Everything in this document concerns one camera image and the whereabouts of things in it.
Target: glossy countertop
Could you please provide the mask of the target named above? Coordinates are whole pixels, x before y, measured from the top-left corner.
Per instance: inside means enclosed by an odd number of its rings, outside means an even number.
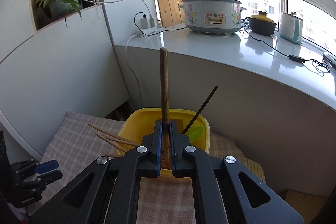
[[[175,25],[166,29],[178,29],[184,25]],[[161,32],[146,37],[133,37],[128,47],[159,50],[165,47],[168,52],[193,56],[214,62],[248,70],[280,83],[298,89],[317,98],[336,109],[336,70],[330,67],[330,73],[319,72],[312,61],[298,63],[281,55],[263,42],[257,41],[242,28],[235,34],[208,34],[191,31],[188,28],[172,32]],[[300,56],[306,60],[322,62],[323,52],[303,41],[294,44],[278,36],[265,37],[251,32],[256,39],[264,40],[277,50],[289,55]]]

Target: checkered tablecloth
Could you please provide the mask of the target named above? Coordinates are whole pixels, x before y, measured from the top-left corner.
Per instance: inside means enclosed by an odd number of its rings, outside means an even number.
[[[97,130],[88,126],[88,123],[119,133],[125,122],[67,112],[41,160],[41,163],[57,160],[63,178],[47,186],[42,200],[29,206],[29,214],[52,198],[96,158],[107,153],[117,153],[114,147],[95,135]],[[219,158],[232,155],[265,181],[261,166],[244,157],[231,139],[211,133],[209,155]],[[195,223],[191,182],[176,184],[142,178],[137,223]]]

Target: yellow pot lid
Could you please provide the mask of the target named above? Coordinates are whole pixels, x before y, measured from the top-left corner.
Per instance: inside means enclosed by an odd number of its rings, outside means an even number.
[[[272,22],[274,23],[273,20],[271,20],[269,17],[266,16],[267,13],[266,12],[263,12],[263,11],[258,11],[258,15],[252,15],[251,17],[252,18],[256,18],[256,19],[260,19],[260,20],[263,20],[263,21],[268,21],[268,22]]]

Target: green spoon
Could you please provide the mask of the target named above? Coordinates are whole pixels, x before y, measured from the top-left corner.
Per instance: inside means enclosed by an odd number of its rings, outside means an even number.
[[[203,133],[203,127],[194,127],[187,131],[186,135],[189,137],[190,143],[197,141]]]

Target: white cabinet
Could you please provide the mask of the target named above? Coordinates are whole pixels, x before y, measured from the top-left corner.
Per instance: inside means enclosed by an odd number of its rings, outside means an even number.
[[[0,62],[34,35],[29,0],[0,0]]]
[[[82,16],[41,30],[0,65],[0,122],[36,158],[66,111],[104,117],[129,99],[104,15]]]

